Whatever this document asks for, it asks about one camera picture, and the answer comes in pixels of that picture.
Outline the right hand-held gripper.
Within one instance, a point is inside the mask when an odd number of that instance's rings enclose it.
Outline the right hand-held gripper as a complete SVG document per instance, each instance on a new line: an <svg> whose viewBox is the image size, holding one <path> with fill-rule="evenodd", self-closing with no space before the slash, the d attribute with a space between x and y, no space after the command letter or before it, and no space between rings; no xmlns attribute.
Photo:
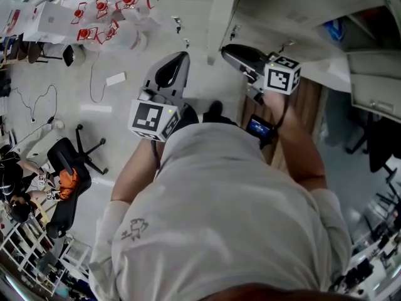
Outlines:
<svg viewBox="0 0 401 301"><path fill-rule="evenodd" d="M223 46L221 55L246 77L246 95L257 104L263 104L264 92L291 95L299 85L301 64L286 56L273 55L268 59L258 49L238 44Z"/></svg>

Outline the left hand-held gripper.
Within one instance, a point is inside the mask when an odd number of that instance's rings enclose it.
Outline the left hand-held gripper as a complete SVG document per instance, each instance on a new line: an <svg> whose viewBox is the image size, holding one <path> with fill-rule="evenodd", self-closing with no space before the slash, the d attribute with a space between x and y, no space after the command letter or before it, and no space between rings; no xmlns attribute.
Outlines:
<svg viewBox="0 0 401 301"><path fill-rule="evenodd" d="M128 130L139 137L166 142L179 123L185 102L182 98L190 67L188 52L165 56L145 76L145 86L132 100Z"/></svg>

